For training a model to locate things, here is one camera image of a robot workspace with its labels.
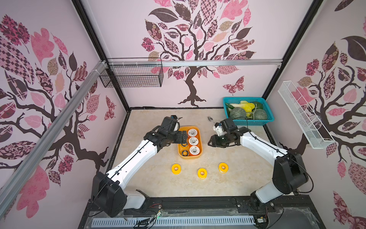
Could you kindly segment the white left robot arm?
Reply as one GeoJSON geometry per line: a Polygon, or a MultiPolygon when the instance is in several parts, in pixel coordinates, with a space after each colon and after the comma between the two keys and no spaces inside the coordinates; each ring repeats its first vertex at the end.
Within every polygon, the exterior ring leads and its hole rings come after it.
{"type": "Polygon", "coordinates": [[[140,209],[146,194],[138,190],[126,190],[134,174],[162,148],[187,142],[188,134],[180,131],[180,118],[166,116],[161,125],[146,133],[139,146],[118,166],[105,174],[98,172],[93,178],[91,201],[109,217],[116,217],[126,209],[140,209]]]}

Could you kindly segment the orange tape roll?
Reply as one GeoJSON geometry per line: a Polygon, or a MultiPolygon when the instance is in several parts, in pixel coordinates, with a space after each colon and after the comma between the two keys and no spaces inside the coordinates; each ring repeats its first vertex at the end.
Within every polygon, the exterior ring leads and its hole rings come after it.
{"type": "Polygon", "coordinates": [[[201,150],[198,146],[191,146],[189,149],[191,156],[198,156],[201,153],[201,150]]]}
{"type": "Polygon", "coordinates": [[[196,137],[198,135],[198,130],[195,128],[189,129],[187,131],[189,137],[196,137]]]}

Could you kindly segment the orange tape roll mid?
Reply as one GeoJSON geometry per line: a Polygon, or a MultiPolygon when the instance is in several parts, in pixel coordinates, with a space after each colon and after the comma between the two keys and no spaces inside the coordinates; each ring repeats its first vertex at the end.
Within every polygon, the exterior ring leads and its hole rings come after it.
{"type": "Polygon", "coordinates": [[[197,146],[199,144],[199,139],[196,137],[189,138],[189,145],[191,146],[197,146]]]}

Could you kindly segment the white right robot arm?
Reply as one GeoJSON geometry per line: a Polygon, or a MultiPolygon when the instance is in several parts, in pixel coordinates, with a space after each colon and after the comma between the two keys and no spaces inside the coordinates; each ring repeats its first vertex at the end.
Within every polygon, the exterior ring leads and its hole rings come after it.
{"type": "Polygon", "coordinates": [[[247,127],[237,127],[231,118],[215,123],[208,145],[214,148],[242,146],[248,148],[273,166],[271,181],[254,191],[249,200],[250,206],[259,209],[266,203],[295,192],[312,181],[302,156],[263,140],[247,127]]]}

